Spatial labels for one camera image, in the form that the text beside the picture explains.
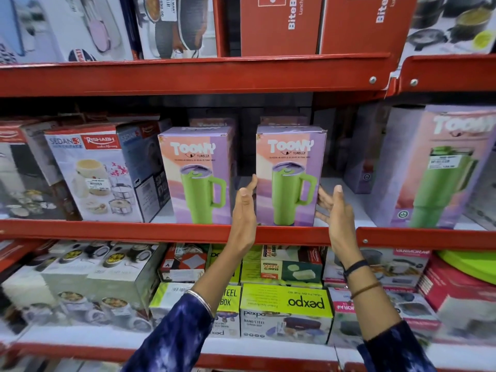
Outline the person's right hand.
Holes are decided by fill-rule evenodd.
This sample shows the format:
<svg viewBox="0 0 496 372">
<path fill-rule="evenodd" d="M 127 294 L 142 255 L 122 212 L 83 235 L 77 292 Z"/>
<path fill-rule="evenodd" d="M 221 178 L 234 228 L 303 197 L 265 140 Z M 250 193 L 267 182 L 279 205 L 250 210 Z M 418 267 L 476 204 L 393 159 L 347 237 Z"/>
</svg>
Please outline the person's right hand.
<svg viewBox="0 0 496 372">
<path fill-rule="evenodd" d="M 331 248 L 344 268 L 363 259 L 357 244 L 355 216 L 353 208 L 346 202 L 344 214 L 332 214 L 332 194 L 328 194 L 319 186 L 317 205 L 326 210 L 324 214 L 315 211 L 315 217 L 324 221 L 329 229 Z"/>
</svg>

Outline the yellow-green steel lunch box carton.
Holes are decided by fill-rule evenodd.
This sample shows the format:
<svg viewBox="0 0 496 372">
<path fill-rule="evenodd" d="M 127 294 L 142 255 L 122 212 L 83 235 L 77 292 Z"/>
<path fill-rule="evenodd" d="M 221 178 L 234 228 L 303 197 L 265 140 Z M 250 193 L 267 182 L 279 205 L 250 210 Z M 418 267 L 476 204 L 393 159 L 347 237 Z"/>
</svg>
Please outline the yellow-green steel lunch box carton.
<svg viewBox="0 0 496 372">
<path fill-rule="evenodd" d="M 193 287 L 193 283 L 160 283 L 151 302 L 149 309 L 155 326 L 170 312 L 183 294 Z M 223 294 L 219 308 L 214 316 L 214 323 L 210 337 L 240 338 L 241 286 L 229 285 Z"/>
<path fill-rule="evenodd" d="M 324 289 L 245 284 L 239 306 L 241 338 L 327 344 L 333 323 Z"/>
</svg>

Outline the large purple green tumbler box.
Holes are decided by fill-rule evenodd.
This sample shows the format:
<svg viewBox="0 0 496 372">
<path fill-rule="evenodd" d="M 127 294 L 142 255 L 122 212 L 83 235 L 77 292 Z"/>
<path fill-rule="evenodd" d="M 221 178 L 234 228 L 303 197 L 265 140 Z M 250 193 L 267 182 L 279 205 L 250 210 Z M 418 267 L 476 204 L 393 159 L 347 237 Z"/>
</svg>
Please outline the large purple green tumbler box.
<svg viewBox="0 0 496 372">
<path fill-rule="evenodd" d="M 369 218 L 384 228 L 454 229 L 495 143 L 496 106 L 393 106 Z"/>
</svg>

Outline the person's right forearm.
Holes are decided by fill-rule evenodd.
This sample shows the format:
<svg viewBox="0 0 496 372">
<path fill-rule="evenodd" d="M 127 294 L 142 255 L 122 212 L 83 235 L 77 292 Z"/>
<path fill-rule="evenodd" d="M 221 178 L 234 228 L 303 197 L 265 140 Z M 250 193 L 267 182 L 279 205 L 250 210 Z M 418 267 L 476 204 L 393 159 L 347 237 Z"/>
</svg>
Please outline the person's right forearm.
<svg viewBox="0 0 496 372">
<path fill-rule="evenodd" d="M 358 351 L 367 372 L 437 372 L 370 267 L 353 272 L 348 286 L 363 337 Z"/>
</svg>

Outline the green plastic lid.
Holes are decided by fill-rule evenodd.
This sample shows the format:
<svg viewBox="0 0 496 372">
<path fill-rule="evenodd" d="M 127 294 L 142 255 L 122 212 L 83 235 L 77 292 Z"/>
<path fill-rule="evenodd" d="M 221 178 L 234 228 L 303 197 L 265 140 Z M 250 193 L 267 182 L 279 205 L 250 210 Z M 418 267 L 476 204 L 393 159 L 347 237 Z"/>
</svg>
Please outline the green plastic lid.
<svg viewBox="0 0 496 372">
<path fill-rule="evenodd" d="M 466 275 L 496 285 L 496 251 L 441 250 L 437 255 Z"/>
</svg>

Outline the person's left forearm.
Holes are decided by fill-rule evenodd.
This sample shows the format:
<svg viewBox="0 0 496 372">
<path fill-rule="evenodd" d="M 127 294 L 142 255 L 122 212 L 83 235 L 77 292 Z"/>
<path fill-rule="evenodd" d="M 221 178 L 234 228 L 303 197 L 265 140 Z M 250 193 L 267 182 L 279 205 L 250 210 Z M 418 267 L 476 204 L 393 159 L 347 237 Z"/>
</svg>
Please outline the person's left forearm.
<svg viewBox="0 0 496 372">
<path fill-rule="evenodd" d="M 227 243 L 218 259 L 176 302 L 120 372 L 191 372 L 237 265 Z"/>
</svg>

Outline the small red white box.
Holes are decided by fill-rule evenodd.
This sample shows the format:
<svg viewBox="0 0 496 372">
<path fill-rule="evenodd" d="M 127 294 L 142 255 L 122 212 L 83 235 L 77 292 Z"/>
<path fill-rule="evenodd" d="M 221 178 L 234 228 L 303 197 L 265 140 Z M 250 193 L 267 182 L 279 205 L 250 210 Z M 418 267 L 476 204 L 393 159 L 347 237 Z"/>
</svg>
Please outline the small red white box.
<svg viewBox="0 0 496 372">
<path fill-rule="evenodd" d="M 161 282 L 194 283 L 207 269 L 211 244 L 169 243 L 158 268 Z"/>
</svg>

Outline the green yellow box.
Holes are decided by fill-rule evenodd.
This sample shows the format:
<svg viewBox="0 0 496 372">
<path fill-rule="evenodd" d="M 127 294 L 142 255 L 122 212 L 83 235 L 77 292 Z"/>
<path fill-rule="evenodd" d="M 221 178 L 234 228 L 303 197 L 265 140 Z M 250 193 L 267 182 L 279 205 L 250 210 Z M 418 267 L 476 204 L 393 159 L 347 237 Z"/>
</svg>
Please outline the green yellow box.
<svg viewBox="0 0 496 372">
<path fill-rule="evenodd" d="M 218 259 L 222 251 L 225 249 L 225 244 L 212 244 L 208 253 L 208 259 L 206 264 L 206 269 L 210 269 L 213 263 Z M 239 263 L 236 270 L 232 274 L 232 277 L 229 281 L 229 285 L 231 286 L 239 286 L 240 278 L 241 278 L 241 270 L 242 264 Z"/>
</svg>

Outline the red white carton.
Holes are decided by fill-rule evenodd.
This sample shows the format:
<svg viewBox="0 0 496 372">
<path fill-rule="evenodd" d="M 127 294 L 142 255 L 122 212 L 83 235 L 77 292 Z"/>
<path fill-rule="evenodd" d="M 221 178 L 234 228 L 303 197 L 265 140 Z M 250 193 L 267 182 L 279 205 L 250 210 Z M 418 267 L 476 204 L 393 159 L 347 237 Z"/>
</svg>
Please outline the red white carton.
<svg viewBox="0 0 496 372">
<path fill-rule="evenodd" d="M 441 322 L 435 343 L 496 347 L 496 285 L 471 277 L 433 254 L 418 291 Z"/>
</svg>

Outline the grey cookware set box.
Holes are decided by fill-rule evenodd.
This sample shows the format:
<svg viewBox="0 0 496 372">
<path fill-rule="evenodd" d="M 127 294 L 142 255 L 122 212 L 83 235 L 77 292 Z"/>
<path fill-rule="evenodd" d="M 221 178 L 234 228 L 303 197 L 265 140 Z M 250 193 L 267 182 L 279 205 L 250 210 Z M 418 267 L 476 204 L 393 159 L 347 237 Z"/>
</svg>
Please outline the grey cookware set box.
<svg viewBox="0 0 496 372">
<path fill-rule="evenodd" d="M 398 70 L 411 56 L 496 53 L 496 0 L 417 0 Z"/>
</svg>

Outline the red shelf upright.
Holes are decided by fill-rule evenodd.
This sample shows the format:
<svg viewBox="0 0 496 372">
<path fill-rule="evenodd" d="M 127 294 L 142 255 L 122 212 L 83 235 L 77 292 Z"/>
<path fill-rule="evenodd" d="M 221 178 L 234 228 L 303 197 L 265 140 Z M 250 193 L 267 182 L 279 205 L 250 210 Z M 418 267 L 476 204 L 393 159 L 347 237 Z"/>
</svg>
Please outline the red shelf upright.
<svg viewBox="0 0 496 372">
<path fill-rule="evenodd" d="M 212 0 L 212 2 L 217 57 L 227 58 L 230 57 L 230 47 L 226 2 L 225 0 Z"/>
</svg>

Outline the person's left hand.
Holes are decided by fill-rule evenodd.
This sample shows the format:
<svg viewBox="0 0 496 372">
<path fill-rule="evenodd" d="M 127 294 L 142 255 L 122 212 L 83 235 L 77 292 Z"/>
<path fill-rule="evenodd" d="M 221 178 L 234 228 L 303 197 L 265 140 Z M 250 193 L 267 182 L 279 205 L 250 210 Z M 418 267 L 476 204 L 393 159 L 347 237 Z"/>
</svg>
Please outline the person's left hand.
<svg viewBox="0 0 496 372">
<path fill-rule="evenodd" d="M 253 192 L 257 187 L 257 175 L 253 174 L 246 188 L 251 192 L 251 211 L 249 214 L 236 214 L 236 201 L 232 212 L 232 226 L 228 238 L 229 248 L 232 251 L 233 263 L 241 263 L 243 257 L 249 252 L 255 243 L 257 232 L 257 217 Z"/>
</svg>

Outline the white pink appliance box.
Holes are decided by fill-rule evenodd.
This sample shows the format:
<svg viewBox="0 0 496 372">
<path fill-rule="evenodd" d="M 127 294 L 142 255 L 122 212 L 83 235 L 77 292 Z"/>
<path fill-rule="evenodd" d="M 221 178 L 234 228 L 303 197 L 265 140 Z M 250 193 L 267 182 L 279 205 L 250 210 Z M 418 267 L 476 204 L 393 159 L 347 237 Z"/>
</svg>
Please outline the white pink appliance box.
<svg viewBox="0 0 496 372">
<path fill-rule="evenodd" d="M 126 0 L 0 0 L 0 65 L 133 61 Z"/>
</svg>

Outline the white pink cookware box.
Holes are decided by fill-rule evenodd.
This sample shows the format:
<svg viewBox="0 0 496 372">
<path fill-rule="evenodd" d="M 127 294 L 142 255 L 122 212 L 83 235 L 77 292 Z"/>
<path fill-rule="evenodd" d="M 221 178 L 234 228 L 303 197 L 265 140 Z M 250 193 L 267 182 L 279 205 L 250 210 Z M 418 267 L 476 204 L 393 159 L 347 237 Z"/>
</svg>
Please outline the white pink cookware box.
<svg viewBox="0 0 496 372">
<path fill-rule="evenodd" d="M 414 292 L 432 252 L 427 250 L 361 248 L 378 281 L 387 290 Z M 343 265 L 331 248 L 327 249 L 322 281 L 326 287 L 345 288 Z"/>
</svg>

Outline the white tiffin carrier box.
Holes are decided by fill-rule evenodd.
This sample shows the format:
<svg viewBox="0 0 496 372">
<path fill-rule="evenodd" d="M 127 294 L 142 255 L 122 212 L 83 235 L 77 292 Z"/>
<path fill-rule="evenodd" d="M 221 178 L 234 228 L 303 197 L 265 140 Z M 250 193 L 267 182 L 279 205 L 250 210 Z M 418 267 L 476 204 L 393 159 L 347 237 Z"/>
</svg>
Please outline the white tiffin carrier box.
<svg viewBox="0 0 496 372">
<path fill-rule="evenodd" d="M 84 221 L 150 223 L 170 200 L 158 135 L 170 119 L 62 126 L 45 132 Z"/>
</svg>

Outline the white green container box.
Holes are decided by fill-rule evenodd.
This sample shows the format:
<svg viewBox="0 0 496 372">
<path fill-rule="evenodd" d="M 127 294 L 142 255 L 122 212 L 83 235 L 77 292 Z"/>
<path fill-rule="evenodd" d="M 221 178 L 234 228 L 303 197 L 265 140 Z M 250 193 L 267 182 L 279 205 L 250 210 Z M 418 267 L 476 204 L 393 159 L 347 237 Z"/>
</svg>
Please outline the white green container box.
<svg viewBox="0 0 496 372">
<path fill-rule="evenodd" d="M 323 262 L 319 247 L 266 244 L 260 258 L 260 277 L 284 281 L 320 284 Z"/>
</svg>

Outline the red lunch box carton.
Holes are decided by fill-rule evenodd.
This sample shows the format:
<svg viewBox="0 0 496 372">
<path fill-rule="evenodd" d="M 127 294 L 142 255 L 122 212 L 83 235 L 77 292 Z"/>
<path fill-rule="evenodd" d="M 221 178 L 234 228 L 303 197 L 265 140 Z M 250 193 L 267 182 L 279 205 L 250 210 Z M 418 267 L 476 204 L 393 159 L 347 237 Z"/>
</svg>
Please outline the red lunch box carton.
<svg viewBox="0 0 496 372">
<path fill-rule="evenodd" d="M 389 54 L 398 61 L 417 0 L 324 0 L 319 54 Z"/>
<path fill-rule="evenodd" d="M 323 0 L 240 0 L 242 57 L 317 52 Z"/>
</svg>

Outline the black wrist band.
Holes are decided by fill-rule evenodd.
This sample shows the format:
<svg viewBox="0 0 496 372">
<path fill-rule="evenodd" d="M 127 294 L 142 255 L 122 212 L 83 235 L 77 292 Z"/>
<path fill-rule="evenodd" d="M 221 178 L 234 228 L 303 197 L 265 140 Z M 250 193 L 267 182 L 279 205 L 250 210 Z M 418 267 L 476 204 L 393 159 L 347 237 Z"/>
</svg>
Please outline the black wrist band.
<svg viewBox="0 0 496 372">
<path fill-rule="evenodd" d="M 345 282 L 348 282 L 349 276 L 355 272 L 356 270 L 362 268 L 362 267 L 369 267 L 369 263 L 365 260 L 359 260 L 356 263 L 353 263 L 351 266 L 348 268 L 344 268 L 343 270 L 343 278 Z"/>
</svg>

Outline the steel dinner set box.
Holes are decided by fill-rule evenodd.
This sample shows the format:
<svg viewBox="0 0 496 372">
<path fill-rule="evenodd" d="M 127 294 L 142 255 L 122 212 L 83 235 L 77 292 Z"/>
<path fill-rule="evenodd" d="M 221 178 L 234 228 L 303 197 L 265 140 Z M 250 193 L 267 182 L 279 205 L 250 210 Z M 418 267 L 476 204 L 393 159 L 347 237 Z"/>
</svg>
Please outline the steel dinner set box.
<svg viewBox="0 0 496 372">
<path fill-rule="evenodd" d="M 45 132 L 74 117 L 0 118 L 0 219 L 81 220 Z"/>
</svg>

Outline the red metal shelf beam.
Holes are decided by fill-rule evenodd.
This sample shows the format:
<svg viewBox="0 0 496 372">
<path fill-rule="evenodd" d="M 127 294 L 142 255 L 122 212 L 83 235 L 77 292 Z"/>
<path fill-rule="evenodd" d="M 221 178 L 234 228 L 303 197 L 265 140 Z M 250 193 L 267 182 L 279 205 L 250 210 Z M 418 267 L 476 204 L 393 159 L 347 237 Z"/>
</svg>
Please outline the red metal shelf beam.
<svg viewBox="0 0 496 372">
<path fill-rule="evenodd" d="M 360 247 L 496 251 L 496 231 L 359 227 Z"/>
<path fill-rule="evenodd" d="M 0 98 L 375 91 L 387 53 L 0 64 Z"/>
<path fill-rule="evenodd" d="M 6 347 L 0 344 L 0 356 L 34 355 L 47 358 L 74 358 L 90 361 L 122 363 L 129 359 L 133 350 L 96 346 L 74 346 L 21 343 Z M 220 353 L 202 353 L 196 364 L 199 368 L 233 369 L 256 372 L 344 372 L 337 357 L 330 359 L 303 359 L 292 356 L 245 356 Z"/>
<path fill-rule="evenodd" d="M 230 230 L 229 225 L 0 220 L 0 238 L 225 243 Z M 324 227 L 260 226 L 255 241 L 258 244 L 330 245 L 328 230 Z"/>
<path fill-rule="evenodd" d="M 496 53 L 408 57 L 396 94 L 411 92 L 496 92 Z"/>
</svg>

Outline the cookware picture box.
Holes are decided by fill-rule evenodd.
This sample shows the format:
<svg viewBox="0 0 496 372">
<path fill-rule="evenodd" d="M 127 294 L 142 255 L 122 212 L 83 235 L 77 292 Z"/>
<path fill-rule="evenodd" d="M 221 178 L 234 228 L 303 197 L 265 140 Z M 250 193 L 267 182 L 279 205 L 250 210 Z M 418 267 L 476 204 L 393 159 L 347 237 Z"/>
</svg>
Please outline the cookware picture box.
<svg viewBox="0 0 496 372">
<path fill-rule="evenodd" d="M 145 60 L 217 57 L 213 0 L 133 0 Z"/>
</svg>

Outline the large casserole set box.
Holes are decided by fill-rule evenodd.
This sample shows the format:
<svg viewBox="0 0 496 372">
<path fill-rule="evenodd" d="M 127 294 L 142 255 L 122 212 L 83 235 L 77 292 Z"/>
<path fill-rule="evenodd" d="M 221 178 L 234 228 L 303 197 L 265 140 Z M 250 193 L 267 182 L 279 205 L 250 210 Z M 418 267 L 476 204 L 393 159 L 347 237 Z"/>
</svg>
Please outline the large casserole set box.
<svg viewBox="0 0 496 372">
<path fill-rule="evenodd" d="M 58 241 L 0 283 L 30 326 L 150 333 L 164 243 Z"/>
</svg>

